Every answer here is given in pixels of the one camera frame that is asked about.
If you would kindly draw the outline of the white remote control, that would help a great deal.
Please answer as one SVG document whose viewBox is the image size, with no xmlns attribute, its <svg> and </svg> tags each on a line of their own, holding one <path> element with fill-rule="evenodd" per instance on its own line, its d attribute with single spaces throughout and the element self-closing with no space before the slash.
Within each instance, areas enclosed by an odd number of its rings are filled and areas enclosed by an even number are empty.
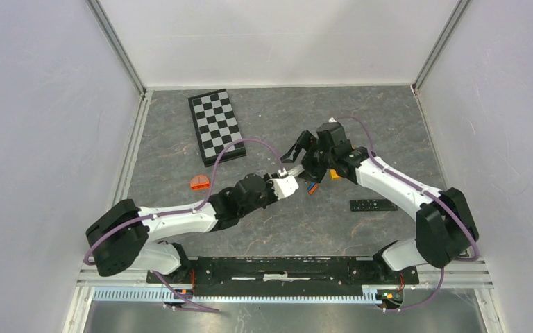
<svg viewBox="0 0 533 333">
<path fill-rule="evenodd" d="M 302 174 L 302 172 L 304 172 L 304 168 L 302 165 L 298 164 L 296 166 L 293 166 L 292 168 L 290 168 L 288 171 L 287 171 L 287 174 L 288 175 L 291 175 L 293 177 L 296 177 L 298 178 L 300 174 Z"/>
</svg>

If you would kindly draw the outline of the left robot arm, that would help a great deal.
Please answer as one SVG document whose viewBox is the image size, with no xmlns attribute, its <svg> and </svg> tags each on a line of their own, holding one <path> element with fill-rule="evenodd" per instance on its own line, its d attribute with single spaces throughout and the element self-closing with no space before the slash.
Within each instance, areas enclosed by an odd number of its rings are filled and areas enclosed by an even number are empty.
<svg viewBox="0 0 533 333">
<path fill-rule="evenodd" d="M 300 163 L 263 176 L 250 173 L 234 186 L 188 205 L 139 207 L 134 200 L 123 199 L 86 230 L 90 247 L 84 262 L 95 266 L 101 277 L 139 268 L 166 275 L 172 282 L 183 282 L 190 274 L 183 247 L 165 244 L 163 239 L 231 228 L 255 210 L 294 194 L 297 180 L 307 171 L 307 165 Z"/>
</svg>

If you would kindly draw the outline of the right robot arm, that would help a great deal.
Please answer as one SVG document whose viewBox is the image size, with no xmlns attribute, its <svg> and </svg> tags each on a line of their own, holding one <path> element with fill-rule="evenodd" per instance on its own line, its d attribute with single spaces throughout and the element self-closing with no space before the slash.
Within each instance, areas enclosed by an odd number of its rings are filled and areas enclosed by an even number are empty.
<svg viewBox="0 0 533 333">
<path fill-rule="evenodd" d="M 471 260 L 479 256 L 479 233 L 460 190 L 425 185 L 387 164 L 371 146 L 353 146 L 344 127 L 334 119 L 317 128 L 315 135 L 303 131 L 280 160 L 299 161 L 303 168 L 299 177 L 311 182 L 321 182 L 327 171 L 333 170 L 380 194 L 414 220 L 414 238 L 395 241 L 377 253 L 373 274 L 382 283 L 393 282 L 410 266 L 444 268 L 461 260 L 469 248 L 473 250 Z"/>
</svg>

